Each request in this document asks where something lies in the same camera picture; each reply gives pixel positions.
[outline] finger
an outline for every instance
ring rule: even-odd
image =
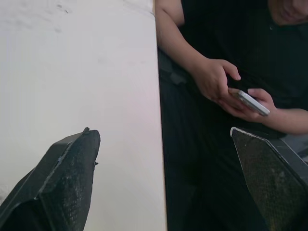
[[[229,106],[235,107],[236,109],[243,110],[246,106],[238,99],[234,98],[231,95],[227,95],[222,100]]]
[[[244,119],[246,116],[243,112],[236,110],[235,108],[229,106],[227,103],[225,103],[224,101],[220,100],[219,105],[222,107],[222,109],[224,109],[226,112],[228,112],[229,114],[231,114],[234,117],[238,117],[238,118],[242,118]]]
[[[248,89],[248,93],[253,96],[256,97],[262,101],[271,101],[271,95],[268,94],[265,90],[263,89]]]
[[[236,66],[229,63],[226,60],[223,60],[222,67],[225,70],[225,72],[228,73],[233,79],[241,80],[241,76],[240,76]]]

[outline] forearm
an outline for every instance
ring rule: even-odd
[[[161,7],[155,7],[157,43],[160,49],[190,72],[201,54],[185,40],[171,16]]]
[[[265,126],[286,134],[308,133],[308,111],[303,109],[277,109],[262,122]]]

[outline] black pants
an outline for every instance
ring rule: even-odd
[[[231,127],[254,124],[188,84],[160,78],[160,94],[168,231],[267,231],[230,137]]]

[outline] smartphone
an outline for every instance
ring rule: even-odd
[[[238,90],[236,93],[232,93],[232,95],[242,101],[245,105],[247,105],[250,109],[258,112],[262,116],[268,116],[270,114],[269,109],[260,104],[257,100],[252,98],[247,93],[242,90]]]

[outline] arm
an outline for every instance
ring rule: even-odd
[[[158,46],[190,72],[201,54],[189,45],[178,29],[184,24],[181,0],[155,0],[155,17]]]
[[[236,91],[238,90],[229,89],[230,93],[235,93]],[[271,95],[263,89],[249,89],[248,93],[270,110],[269,116],[261,116],[246,106],[244,106],[241,110],[237,110],[224,102],[219,102],[219,104],[231,115],[248,122],[261,123],[271,129],[286,134],[308,134],[308,111],[303,109],[276,108]]]
[[[235,80],[241,79],[236,66],[226,60],[204,57],[185,40],[178,29],[185,23],[181,0],[155,0],[155,17],[158,46],[191,74],[200,92],[216,103],[222,99],[239,106],[228,94],[226,77],[228,73]]]
[[[263,121],[269,128],[287,134],[308,133],[308,111],[303,109],[276,109]]]

